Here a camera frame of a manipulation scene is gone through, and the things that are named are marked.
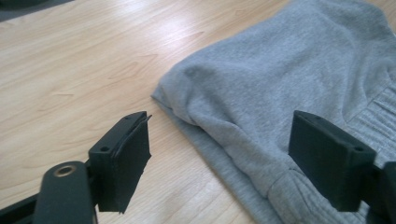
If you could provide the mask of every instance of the gray fabric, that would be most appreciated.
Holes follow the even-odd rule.
[[[154,99],[259,223],[362,223],[338,213],[288,155],[294,110],[396,160],[396,38],[359,0],[296,0],[175,65]]]

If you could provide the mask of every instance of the light wood tabletop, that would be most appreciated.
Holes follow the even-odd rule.
[[[396,30],[396,4],[372,0]],[[287,1],[76,0],[0,22],[0,208],[88,150],[123,116],[148,111],[152,158],[124,215],[100,223],[253,223],[150,98],[198,49]]]

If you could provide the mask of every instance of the wooden table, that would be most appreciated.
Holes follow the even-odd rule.
[[[394,1],[372,0],[396,30]],[[76,0],[0,23],[0,208],[147,110],[152,159],[125,215],[100,223],[252,223],[150,98],[198,49],[263,21],[287,1]]]

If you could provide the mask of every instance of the clothing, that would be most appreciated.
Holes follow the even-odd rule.
[[[288,155],[294,110],[396,160],[396,38],[360,0],[295,0],[176,64],[152,97],[259,223],[363,223]]]

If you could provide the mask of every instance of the folded gray garment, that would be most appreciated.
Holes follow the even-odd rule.
[[[294,110],[396,160],[396,38],[359,0],[295,0],[192,54],[153,93],[259,223],[363,223],[332,208],[288,155]]]

